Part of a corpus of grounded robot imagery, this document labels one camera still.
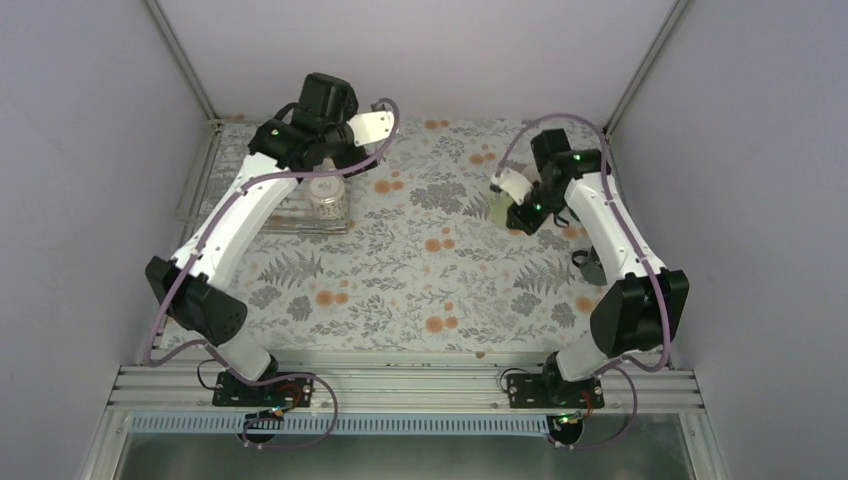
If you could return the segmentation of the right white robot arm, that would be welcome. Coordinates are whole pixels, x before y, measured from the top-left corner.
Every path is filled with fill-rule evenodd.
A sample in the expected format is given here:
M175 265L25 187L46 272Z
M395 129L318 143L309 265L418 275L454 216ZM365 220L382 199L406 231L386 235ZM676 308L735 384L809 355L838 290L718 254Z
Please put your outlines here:
M535 181L499 167L492 188L512 204L506 226L534 234L564 210L573 213L591 242L608 288L590 315L588 334L556 352L541 384L544 399L565 407L580 393L580 382L616 363L633 362L635 352L669 352L690 284L670 269L641 235L623 204L604 150L575 150L564 130L544 130L531 141L539 175Z

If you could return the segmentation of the yellow mug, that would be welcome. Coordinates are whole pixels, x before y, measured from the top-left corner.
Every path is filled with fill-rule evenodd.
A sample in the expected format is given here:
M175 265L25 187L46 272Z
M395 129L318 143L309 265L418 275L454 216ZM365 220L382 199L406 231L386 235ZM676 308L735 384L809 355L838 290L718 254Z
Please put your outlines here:
M522 170L522 175L530 182L540 182L540 175L537 168L534 165L527 165Z

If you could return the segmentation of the light green cup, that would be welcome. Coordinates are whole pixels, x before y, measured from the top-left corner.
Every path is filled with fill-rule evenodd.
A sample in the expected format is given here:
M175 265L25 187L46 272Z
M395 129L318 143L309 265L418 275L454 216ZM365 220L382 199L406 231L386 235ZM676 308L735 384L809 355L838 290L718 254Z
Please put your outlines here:
M489 206L489 219L491 222L497 228L507 230L508 211L514 203L512 197L503 192L489 192L487 202Z

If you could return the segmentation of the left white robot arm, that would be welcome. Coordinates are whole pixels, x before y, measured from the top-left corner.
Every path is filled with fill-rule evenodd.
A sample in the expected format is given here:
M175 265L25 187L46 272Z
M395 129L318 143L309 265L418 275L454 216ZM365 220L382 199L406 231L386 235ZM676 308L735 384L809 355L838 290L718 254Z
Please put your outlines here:
M234 180L197 230L145 277L159 304L143 363L159 367L205 349L255 405L278 391L273 357L247 331L246 305L226 293L240 259L277 206L305 179L344 178L371 168L398 130L397 104L383 98L360 112L353 86L311 73L297 101L262 123Z

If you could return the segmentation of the dark grey-green mug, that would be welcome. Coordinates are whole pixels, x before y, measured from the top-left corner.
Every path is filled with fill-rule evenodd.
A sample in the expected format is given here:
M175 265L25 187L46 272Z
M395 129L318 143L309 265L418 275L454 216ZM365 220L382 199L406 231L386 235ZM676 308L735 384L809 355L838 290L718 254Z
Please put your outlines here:
M571 254L571 262L589 284L594 286L605 286L607 284L603 265L594 247L589 250L575 250Z

